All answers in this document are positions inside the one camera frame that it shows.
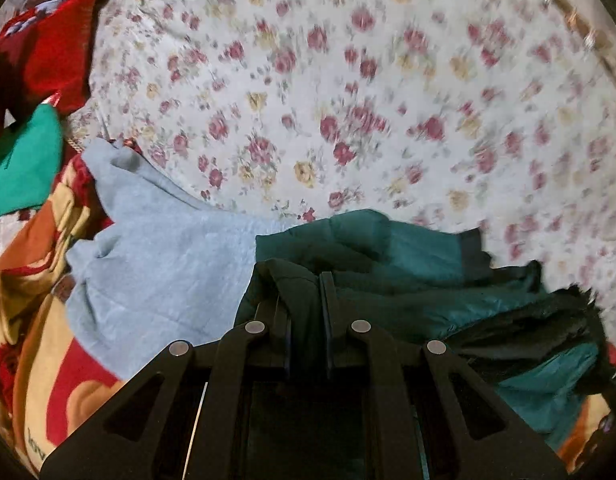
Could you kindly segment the dark green puffer jacket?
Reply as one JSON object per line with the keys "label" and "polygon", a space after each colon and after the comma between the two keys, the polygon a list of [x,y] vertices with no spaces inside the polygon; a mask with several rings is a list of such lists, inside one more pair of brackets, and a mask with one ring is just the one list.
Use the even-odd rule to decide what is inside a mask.
{"label": "dark green puffer jacket", "polygon": [[393,338],[448,344],[552,448],[600,389],[605,334],[589,296],[547,290],[538,261],[494,268],[478,230],[442,233],[357,210],[261,235],[237,322],[281,302],[291,339],[314,351],[324,275],[343,307]]}

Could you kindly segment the orange red cartoon blanket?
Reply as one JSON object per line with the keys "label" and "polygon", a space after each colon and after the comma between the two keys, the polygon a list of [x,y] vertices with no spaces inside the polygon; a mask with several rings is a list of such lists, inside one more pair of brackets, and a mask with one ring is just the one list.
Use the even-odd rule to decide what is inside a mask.
{"label": "orange red cartoon blanket", "polygon": [[110,226],[80,156],[0,255],[0,438],[38,474],[46,457],[122,386],[68,325],[68,249]]}

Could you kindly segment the red garment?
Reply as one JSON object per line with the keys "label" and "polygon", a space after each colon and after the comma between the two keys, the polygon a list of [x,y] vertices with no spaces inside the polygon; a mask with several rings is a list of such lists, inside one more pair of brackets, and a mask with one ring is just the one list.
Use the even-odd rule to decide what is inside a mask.
{"label": "red garment", "polygon": [[106,0],[61,0],[45,15],[30,9],[0,33],[0,136],[5,114],[17,120],[57,96],[58,114],[79,110],[90,97],[98,11]]}

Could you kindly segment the floral bed quilt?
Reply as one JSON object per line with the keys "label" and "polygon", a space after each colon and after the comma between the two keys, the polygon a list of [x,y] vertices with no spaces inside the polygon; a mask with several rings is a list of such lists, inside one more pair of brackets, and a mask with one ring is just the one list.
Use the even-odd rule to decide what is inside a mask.
{"label": "floral bed quilt", "polygon": [[108,0],[90,88],[76,146],[228,210],[478,228],[616,344],[616,87],[543,0]]}

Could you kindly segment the bright green garment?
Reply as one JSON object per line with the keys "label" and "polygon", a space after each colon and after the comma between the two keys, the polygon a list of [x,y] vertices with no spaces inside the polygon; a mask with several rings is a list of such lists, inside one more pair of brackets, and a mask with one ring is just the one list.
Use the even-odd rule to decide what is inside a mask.
{"label": "bright green garment", "polygon": [[41,206],[61,166],[62,131],[55,108],[40,104],[0,137],[0,217]]}

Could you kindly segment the grey sweatshirt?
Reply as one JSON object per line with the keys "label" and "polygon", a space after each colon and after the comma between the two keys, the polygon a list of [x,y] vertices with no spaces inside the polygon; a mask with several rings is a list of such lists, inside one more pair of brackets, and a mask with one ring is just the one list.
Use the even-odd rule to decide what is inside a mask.
{"label": "grey sweatshirt", "polygon": [[66,255],[67,318],[81,347],[127,380],[172,341],[221,338],[253,274],[257,236],[291,222],[195,200],[121,143],[96,139],[82,159],[111,223]]}

